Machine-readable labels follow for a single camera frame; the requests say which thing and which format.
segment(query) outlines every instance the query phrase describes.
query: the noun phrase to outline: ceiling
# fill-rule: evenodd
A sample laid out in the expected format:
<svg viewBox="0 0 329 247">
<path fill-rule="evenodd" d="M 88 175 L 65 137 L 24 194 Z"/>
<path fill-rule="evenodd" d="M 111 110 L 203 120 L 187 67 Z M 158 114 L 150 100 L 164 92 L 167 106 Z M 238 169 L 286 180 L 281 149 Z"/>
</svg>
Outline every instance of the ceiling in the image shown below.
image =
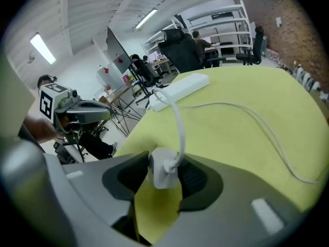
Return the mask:
<svg viewBox="0 0 329 247">
<path fill-rule="evenodd" d="M 92 37 L 109 26 L 114 32 L 135 31 L 153 8 L 158 12 L 143 26 L 152 32 L 174 14 L 209 0 L 29 0 L 7 29 L 4 47 L 12 66 L 29 87 L 51 65 L 29 43 L 38 32 L 56 58 L 64 61 L 92 45 Z M 35 57 L 28 63 L 29 57 Z"/>
</svg>

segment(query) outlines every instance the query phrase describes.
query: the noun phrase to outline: yellow tablecloth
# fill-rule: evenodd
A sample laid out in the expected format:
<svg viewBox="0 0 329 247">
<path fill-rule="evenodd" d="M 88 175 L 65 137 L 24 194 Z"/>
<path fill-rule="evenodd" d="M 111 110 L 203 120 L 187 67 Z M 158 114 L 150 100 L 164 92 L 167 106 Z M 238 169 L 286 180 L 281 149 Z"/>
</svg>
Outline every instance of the yellow tablecloth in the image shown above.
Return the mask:
<svg viewBox="0 0 329 247">
<path fill-rule="evenodd" d="M 288 160 L 305 179 L 325 176 L 329 162 L 329 127 L 310 94 L 289 74 L 277 68 L 231 66 L 202 69 L 210 85 L 177 102 L 195 105 L 227 101 L 246 105 L 261 115 L 277 135 Z M 175 81 L 191 73 L 177 76 Z M 258 120 L 228 105 L 180 109 L 186 129 L 186 153 L 248 170 L 291 199 L 300 210 L 317 200 L 323 185 L 295 179 L 284 165 L 275 141 Z M 116 156 L 178 150 L 176 121 L 171 107 L 148 111 Z M 180 187 L 156 190 L 144 181 L 135 196 L 140 234 L 155 243 L 178 217 Z"/>
</svg>

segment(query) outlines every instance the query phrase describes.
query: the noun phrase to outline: white power strip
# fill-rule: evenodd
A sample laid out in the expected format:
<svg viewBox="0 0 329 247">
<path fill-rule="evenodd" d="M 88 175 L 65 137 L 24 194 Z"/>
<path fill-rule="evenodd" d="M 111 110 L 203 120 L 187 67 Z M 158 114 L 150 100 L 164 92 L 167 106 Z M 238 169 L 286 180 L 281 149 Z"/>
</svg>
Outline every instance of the white power strip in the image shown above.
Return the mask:
<svg viewBox="0 0 329 247">
<path fill-rule="evenodd" d="M 201 88 L 207 86 L 209 84 L 209 76 L 193 73 L 173 84 L 170 84 L 168 87 L 163 88 L 165 92 L 167 92 L 173 102 L 177 102 L 180 99 L 200 90 Z M 166 97 L 158 94 L 161 100 L 166 100 Z M 162 109 L 166 108 L 168 105 L 159 101 L 155 95 L 151 95 L 150 98 L 150 109 L 158 112 Z"/>
</svg>

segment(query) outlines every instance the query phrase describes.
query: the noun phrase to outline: light fixture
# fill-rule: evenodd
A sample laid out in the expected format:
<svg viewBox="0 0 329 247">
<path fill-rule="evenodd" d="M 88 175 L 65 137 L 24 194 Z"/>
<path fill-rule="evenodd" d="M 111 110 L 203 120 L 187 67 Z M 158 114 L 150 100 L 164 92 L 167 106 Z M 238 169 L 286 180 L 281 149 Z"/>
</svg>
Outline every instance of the light fixture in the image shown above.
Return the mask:
<svg viewBox="0 0 329 247">
<path fill-rule="evenodd" d="M 136 26 L 136 28 L 140 28 L 142 25 L 144 25 L 144 23 L 149 20 L 149 18 L 151 16 L 153 16 L 158 10 L 157 9 L 153 9 L 146 17 L 144 17 L 144 19 L 139 22 L 139 24 Z"/>
<path fill-rule="evenodd" d="M 49 49 L 47 48 L 45 42 L 43 42 L 41 36 L 39 33 L 36 33 L 31 39 L 30 39 L 31 44 L 39 51 L 39 53 L 50 63 L 53 64 L 56 59 L 54 56 L 51 54 Z"/>
</svg>

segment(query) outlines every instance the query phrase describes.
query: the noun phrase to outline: white cable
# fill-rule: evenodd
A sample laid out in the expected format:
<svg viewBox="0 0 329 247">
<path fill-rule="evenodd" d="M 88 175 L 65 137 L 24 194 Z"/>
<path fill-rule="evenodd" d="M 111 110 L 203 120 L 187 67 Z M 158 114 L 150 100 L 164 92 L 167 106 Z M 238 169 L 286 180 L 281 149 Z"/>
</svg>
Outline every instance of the white cable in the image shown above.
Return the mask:
<svg viewBox="0 0 329 247">
<path fill-rule="evenodd" d="M 165 98 L 167 99 L 166 104 L 171 105 L 173 107 L 174 110 L 174 114 L 176 117 L 176 121 L 177 121 L 177 126 L 178 126 L 178 132 L 179 132 L 179 153 L 178 156 L 176 157 L 176 159 L 173 161 L 172 164 L 169 164 L 169 167 L 171 169 L 176 168 L 177 166 L 179 166 L 179 164 L 181 163 L 181 161 L 183 160 L 184 154 L 185 154 L 185 129 L 184 129 L 184 124 L 181 120 L 181 116 L 178 110 L 177 105 L 175 104 L 175 102 L 173 102 L 169 96 L 169 94 L 167 92 L 165 92 L 164 90 L 161 90 L 159 88 L 156 88 L 153 90 L 153 93 L 155 95 L 155 97 L 159 100 L 162 101 L 161 98 L 159 98 L 159 96 L 156 94 L 157 92 L 160 92 L 161 94 L 163 94 L 165 96 Z"/>
<path fill-rule="evenodd" d="M 167 98 L 167 100 L 168 100 L 168 102 L 169 103 L 166 103 L 166 102 L 164 102 L 163 100 L 161 100 L 156 94 L 154 94 L 155 95 L 155 97 L 159 100 L 159 101 L 161 101 L 161 102 L 163 102 L 163 103 L 165 103 L 165 104 L 167 104 L 167 105 L 172 105 L 172 107 L 174 108 L 174 102 L 172 102 L 171 100 L 170 100 L 170 96 L 167 94 L 167 93 L 165 93 L 164 94 L 164 96 Z M 176 108 L 177 107 L 180 107 L 180 108 L 196 108 L 196 107 L 202 107 L 202 106 L 206 106 L 206 105 L 211 105 L 211 104 L 226 104 L 226 105 L 231 105 L 231 106 L 235 106 L 235 107 L 239 107 L 239 108 L 242 108 L 242 109 L 245 109 L 245 110 L 247 110 L 247 111 L 250 111 L 252 114 L 254 114 L 258 119 L 260 119 L 261 121 L 262 121 L 262 123 L 266 126 L 266 128 L 270 131 L 270 133 L 272 134 L 272 136 L 274 137 L 274 139 L 276 140 L 276 142 L 277 142 L 277 144 L 278 144 L 278 147 L 279 147 L 279 150 L 280 150 L 280 152 L 281 152 L 281 156 L 282 156 L 282 160 L 283 160 L 283 163 L 286 165 L 286 167 L 288 168 L 288 170 L 290 171 L 290 173 L 296 178 L 296 179 L 298 179 L 299 181 L 301 181 L 301 182 L 304 182 L 304 183 L 308 183 L 308 184 L 321 184 L 323 181 L 312 181 L 312 180 L 306 180 L 306 179 L 304 179 L 304 178 L 301 178 L 301 177 L 299 177 L 297 174 L 296 174 L 296 172 L 294 171 L 294 169 L 292 168 L 292 166 L 290 165 L 290 163 L 289 163 L 289 161 L 287 160 L 287 157 L 286 157 L 286 155 L 285 155 L 285 153 L 284 153 L 284 151 L 283 151 L 283 149 L 282 149 L 282 146 L 281 146 L 281 143 L 279 142 L 279 140 L 278 140 L 278 138 L 277 138 L 277 136 L 274 134 L 274 131 L 271 129 L 271 127 L 266 123 L 266 121 L 257 113 L 257 112 L 255 112 L 254 110 L 252 110 L 252 109 L 250 109 L 250 108 L 248 108 L 248 107 L 246 107 L 246 106 L 244 106 L 244 105 L 242 105 L 242 104 L 237 104 L 237 103 L 231 103 L 231 102 L 224 102 L 224 101 L 219 101 L 219 102 L 210 102 L 210 103 L 204 103 L 204 104 L 199 104 L 199 105 L 175 105 L 176 106 Z M 178 129 L 180 129 L 180 126 L 179 126 L 179 124 L 180 124 L 180 122 L 177 120 L 177 124 L 178 124 Z M 184 138 L 182 139 L 180 139 L 180 148 L 182 148 L 182 145 L 181 145 L 181 142 L 185 142 L 185 132 L 183 133 L 183 135 L 182 135 Z M 184 144 L 184 150 L 182 151 L 181 149 L 179 150 L 179 155 L 181 155 L 181 157 L 180 157 L 180 161 L 178 161 L 178 162 L 181 162 L 181 160 L 182 160 L 182 157 L 184 156 L 184 153 L 185 153 L 185 144 Z"/>
</svg>

